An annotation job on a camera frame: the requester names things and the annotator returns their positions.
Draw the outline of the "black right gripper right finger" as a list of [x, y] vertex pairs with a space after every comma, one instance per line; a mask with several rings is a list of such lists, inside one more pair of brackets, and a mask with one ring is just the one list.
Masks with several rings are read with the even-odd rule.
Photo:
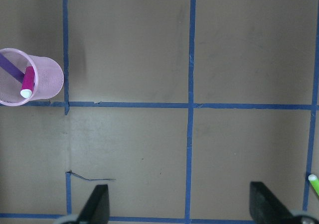
[[250, 216], [256, 224], [300, 224], [262, 182], [250, 183]]

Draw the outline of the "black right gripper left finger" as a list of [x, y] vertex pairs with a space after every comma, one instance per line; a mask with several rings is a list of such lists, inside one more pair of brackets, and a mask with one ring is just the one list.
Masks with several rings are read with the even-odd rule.
[[77, 218], [78, 224], [107, 224], [110, 217], [108, 185], [97, 185]]

